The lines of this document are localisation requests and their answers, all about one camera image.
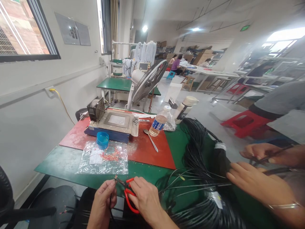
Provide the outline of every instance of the blue cup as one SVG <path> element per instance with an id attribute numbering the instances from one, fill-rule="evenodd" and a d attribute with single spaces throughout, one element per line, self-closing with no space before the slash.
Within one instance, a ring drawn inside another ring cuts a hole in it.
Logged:
<path id="1" fill-rule="evenodd" d="M 106 149 L 109 143 L 109 135 L 106 132 L 98 132 L 96 135 L 96 143 L 99 149 Z"/>

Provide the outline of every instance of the white fan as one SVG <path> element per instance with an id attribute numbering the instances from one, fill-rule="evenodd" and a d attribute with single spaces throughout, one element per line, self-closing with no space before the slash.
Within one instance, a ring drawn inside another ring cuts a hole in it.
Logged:
<path id="1" fill-rule="evenodd" d="M 127 109 L 131 109 L 133 102 L 139 102 L 150 93 L 161 80 L 167 66 L 166 60 L 159 60 L 145 73 L 139 69 L 132 72 Z"/>

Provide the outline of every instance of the bracelet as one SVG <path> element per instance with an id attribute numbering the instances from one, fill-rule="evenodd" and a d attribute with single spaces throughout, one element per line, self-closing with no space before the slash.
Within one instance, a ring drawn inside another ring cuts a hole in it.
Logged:
<path id="1" fill-rule="evenodd" d="M 271 209 L 280 208 L 280 209 L 289 209 L 289 208 L 297 208 L 301 205 L 298 202 L 294 202 L 293 204 L 287 205 L 268 205 Z"/>

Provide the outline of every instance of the ceiling light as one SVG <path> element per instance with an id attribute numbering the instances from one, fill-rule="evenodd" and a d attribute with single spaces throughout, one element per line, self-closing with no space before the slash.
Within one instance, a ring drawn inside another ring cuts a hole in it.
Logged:
<path id="1" fill-rule="evenodd" d="M 148 30 L 147 25 L 143 26 L 142 30 L 143 30 L 143 32 L 146 32 Z"/>

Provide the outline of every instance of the gray shirt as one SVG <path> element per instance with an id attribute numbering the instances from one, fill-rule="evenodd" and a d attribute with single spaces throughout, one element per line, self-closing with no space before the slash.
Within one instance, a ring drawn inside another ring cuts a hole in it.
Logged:
<path id="1" fill-rule="evenodd" d="M 288 114 L 291 110 L 305 110 L 305 81 L 286 83 L 269 92 L 254 105 L 278 115 Z"/>

